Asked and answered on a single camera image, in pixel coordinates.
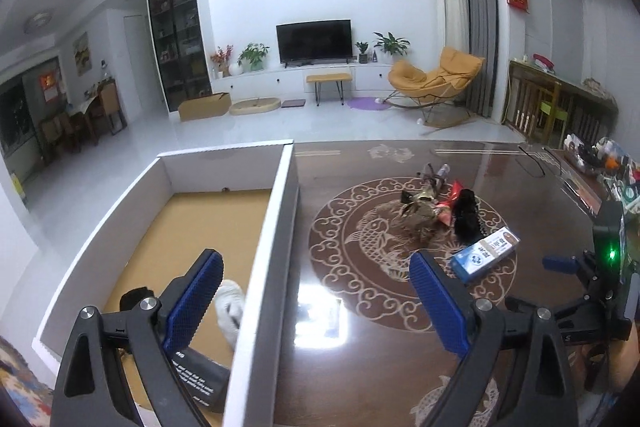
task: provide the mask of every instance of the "orange rocking chair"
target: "orange rocking chair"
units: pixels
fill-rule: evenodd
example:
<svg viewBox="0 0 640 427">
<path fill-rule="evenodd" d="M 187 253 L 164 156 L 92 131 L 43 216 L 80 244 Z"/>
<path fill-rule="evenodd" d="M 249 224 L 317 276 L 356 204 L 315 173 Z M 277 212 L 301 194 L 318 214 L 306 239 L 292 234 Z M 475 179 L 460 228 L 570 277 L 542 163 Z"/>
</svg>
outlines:
<svg viewBox="0 0 640 427">
<path fill-rule="evenodd" d="M 394 107 L 420 109 L 422 118 L 418 119 L 418 124 L 438 127 L 457 125 L 468 119 L 470 114 L 467 112 L 466 117 L 461 120 L 444 125 L 428 123 L 428 120 L 434 106 L 452 100 L 471 83 L 483 62 L 484 58 L 474 57 L 449 47 L 443 48 L 439 67 L 429 73 L 414 68 L 406 60 L 399 60 L 389 71 L 388 77 L 395 91 L 385 99 L 376 101 Z M 398 98 L 408 98 L 413 105 L 392 102 Z M 426 108 L 429 109 L 428 114 L 425 114 Z"/>
</svg>

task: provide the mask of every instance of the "gray curtain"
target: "gray curtain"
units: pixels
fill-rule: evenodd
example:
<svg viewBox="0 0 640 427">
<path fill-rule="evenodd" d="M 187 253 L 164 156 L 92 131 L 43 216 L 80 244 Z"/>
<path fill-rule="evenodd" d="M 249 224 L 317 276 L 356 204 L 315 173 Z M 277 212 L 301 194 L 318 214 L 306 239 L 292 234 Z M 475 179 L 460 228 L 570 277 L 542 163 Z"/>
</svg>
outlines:
<svg viewBox="0 0 640 427">
<path fill-rule="evenodd" d="M 484 58 L 478 76 L 466 89 L 466 107 L 490 116 L 497 64 L 497 0 L 469 0 L 469 52 Z"/>
</svg>

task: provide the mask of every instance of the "dark display cabinet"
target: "dark display cabinet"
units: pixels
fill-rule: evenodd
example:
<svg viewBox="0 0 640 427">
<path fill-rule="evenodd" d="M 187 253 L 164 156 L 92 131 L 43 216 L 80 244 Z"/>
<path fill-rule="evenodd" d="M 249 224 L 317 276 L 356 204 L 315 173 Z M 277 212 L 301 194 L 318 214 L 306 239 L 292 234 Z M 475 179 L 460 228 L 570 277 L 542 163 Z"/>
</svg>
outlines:
<svg viewBox="0 0 640 427">
<path fill-rule="evenodd" d="M 148 0 L 151 32 L 169 111 L 211 94 L 197 0 Z"/>
</svg>

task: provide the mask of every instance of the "ceiling light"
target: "ceiling light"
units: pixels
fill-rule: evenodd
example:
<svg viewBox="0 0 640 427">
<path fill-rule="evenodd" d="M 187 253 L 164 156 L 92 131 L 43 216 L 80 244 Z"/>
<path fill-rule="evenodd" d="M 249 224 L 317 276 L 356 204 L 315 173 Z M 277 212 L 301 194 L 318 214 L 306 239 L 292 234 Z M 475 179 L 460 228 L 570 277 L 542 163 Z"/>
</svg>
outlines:
<svg viewBox="0 0 640 427">
<path fill-rule="evenodd" d="M 39 30 L 40 28 L 43 28 L 44 26 L 49 24 L 52 17 L 53 12 L 51 11 L 38 12 L 32 15 L 24 22 L 24 32 L 26 34 L 29 34 L 33 33 L 36 30 Z"/>
</svg>

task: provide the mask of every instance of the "metal screw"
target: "metal screw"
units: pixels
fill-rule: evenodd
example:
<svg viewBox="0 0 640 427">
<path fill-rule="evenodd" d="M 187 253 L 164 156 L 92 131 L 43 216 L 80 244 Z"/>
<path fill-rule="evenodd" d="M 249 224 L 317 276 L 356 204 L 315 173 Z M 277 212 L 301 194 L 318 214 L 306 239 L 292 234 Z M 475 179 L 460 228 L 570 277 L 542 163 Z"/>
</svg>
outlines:
<svg viewBox="0 0 640 427">
<path fill-rule="evenodd" d="M 493 307 L 494 305 L 491 304 L 491 301 L 489 299 L 478 299 L 476 301 L 476 308 L 478 308 L 481 312 L 487 312 Z"/>
<path fill-rule="evenodd" d="M 142 299 L 142 301 L 140 301 L 140 307 L 145 311 L 152 310 L 156 307 L 156 304 L 158 304 L 158 299 L 153 297 L 147 297 L 146 299 Z"/>
<path fill-rule="evenodd" d="M 551 318 L 551 312 L 546 308 L 538 308 L 538 317 L 544 321 L 548 321 Z"/>
<path fill-rule="evenodd" d="M 80 317 L 83 319 L 90 319 L 94 316 L 95 308 L 93 306 L 87 306 L 80 310 Z"/>
</svg>

